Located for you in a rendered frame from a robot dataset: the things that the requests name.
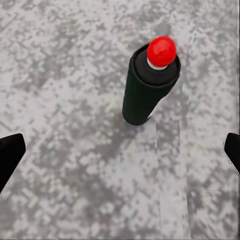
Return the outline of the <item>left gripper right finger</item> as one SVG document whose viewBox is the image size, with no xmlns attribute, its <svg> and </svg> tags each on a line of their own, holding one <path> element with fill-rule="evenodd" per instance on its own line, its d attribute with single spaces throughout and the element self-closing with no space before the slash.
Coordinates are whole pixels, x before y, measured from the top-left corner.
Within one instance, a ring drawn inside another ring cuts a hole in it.
<svg viewBox="0 0 240 240">
<path fill-rule="evenodd" d="M 240 135 L 235 133 L 229 133 L 227 135 L 224 151 L 235 165 L 240 173 Z"/>
</svg>

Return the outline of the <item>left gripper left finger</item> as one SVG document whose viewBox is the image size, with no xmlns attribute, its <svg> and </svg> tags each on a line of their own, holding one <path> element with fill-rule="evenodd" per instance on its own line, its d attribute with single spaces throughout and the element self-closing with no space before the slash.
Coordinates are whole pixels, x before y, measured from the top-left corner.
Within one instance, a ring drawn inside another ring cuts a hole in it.
<svg viewBox="0 0 240 240">
<path fill-rule="evenodd" d="M 0 193 L 26 152 L 21 133 L 0 138 Z"/>
</svg>

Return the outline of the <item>insectifuge atomizer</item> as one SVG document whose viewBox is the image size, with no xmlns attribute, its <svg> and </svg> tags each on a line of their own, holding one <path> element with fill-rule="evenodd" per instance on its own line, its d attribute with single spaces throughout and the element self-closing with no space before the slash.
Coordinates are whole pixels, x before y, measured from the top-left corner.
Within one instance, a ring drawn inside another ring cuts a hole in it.
<svg viewBox="0 0 240 240">
<path fill-rule="evenodd" d="M 158 23 L 157 38 L 135 51 L 129 61 L 122 115 L 132 126 L 151 118 L 180 77 L 177 47 L 168 37 L 171 29 L 167 22 Z"/>
</svg>

